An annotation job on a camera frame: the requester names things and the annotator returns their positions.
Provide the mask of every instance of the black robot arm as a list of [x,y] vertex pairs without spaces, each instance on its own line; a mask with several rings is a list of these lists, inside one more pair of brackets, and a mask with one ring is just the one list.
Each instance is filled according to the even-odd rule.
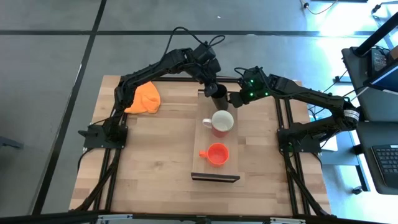
[[239,92],[229,95],[234,107],[249,104],[267,96],[280,99],[293,99],[329,109],[332,115],[307,124],[293,123],[289,129],[278,130],[279,144],[282,149],[292,148],[296,152],[320,152],[319,143],[333,137],[340,131],[356,128],[359,113],[342,96],[333,96],[298,86],[294,81],[277,75],[267,76],[262,68],[243,69],[239,79]]
[[127,127],[121,125],[124,110],[134,101],[138,86],[165,74],[187,72],[205,86],[205,96],[217,91],[216,73],[221,70],[216,54],[207,42],[195,50],[175,49],[161,60],[142,70],[122,76],[114,90],[114,105],[111,116],[100,125],[90,125],[87,131],[79,131],[86,137],[87,148],[122,148],[126,141]]

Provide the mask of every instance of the keyboard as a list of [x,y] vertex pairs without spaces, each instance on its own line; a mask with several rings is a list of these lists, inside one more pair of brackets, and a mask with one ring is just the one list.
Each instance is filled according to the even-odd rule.
[[398,146],[373,146],[372,152],[384,183],[398,188]]

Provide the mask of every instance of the black cup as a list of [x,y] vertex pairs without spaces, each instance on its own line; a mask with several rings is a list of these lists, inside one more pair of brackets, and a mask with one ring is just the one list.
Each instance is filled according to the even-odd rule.
[[217,84],[217,92],[212,94],[211,99],[218,110],[228,109],[227,89],[224,85]]

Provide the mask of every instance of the black cylinder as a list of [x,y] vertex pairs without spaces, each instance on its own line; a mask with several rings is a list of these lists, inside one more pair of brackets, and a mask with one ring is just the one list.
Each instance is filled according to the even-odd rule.
[[390,31],[398,25],[398,12],[395,13],[389,20],[387,20],[378,30],[376,30],[368,39],[365,40],[354,53],[357,56],[363,56],[368,50],[375,46],[381,39],[384,38]]
[[211,99],[218,110],[228,109],[227,93],[228,91],[224,85],[217,84],[217,92],[212,94]]

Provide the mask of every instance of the orange cup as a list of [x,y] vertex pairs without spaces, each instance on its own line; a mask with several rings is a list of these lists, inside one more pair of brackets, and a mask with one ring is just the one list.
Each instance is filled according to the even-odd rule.
[[222,166],[228,160],[229,152],[224,144],[214,143],[207,151],[200,151],[199,156],[207,158],[213,166]]

